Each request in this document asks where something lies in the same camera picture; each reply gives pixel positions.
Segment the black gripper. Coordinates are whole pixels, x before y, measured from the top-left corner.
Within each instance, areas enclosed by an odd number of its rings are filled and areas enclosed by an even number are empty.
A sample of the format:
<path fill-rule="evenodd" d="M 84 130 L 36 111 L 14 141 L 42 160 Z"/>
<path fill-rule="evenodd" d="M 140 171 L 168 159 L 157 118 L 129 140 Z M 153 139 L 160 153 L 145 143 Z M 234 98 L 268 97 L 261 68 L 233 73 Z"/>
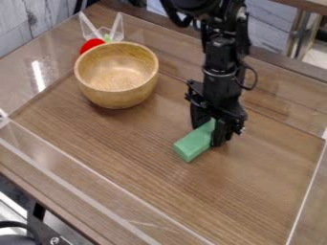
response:
<path fill-rule="evenodd" d="M 232 134 L 242 133 L 248 114 L 237 98 L 226 99 L 213 104 L 204 98 L 202 83 L 188 79 L 188 92 L 185 100 L 190 103 L 192 127 L 197 129 L 210 118 L 216 119 L 214 129 L 212 132 L 212 146 L 221 146 L 230 140 Z"/>

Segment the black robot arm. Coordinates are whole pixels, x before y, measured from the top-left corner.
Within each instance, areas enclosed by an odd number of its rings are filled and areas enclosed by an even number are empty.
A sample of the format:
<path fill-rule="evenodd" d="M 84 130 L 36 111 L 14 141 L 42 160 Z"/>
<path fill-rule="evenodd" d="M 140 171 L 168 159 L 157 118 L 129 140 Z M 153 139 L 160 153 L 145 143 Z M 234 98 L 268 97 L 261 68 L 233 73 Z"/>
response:
<path fill-rule="evenodd" d="M 238 98 L 253 87 L 245 84 L 252 67 L 244 61 L 250 51 L 249 13 L 245 0 L 160 0 L 170 22 L 200 32 L 202 80 L 186 81 L 193 128 L 213 122 L 210 145 L 240 134 L 248 115 Z"/>

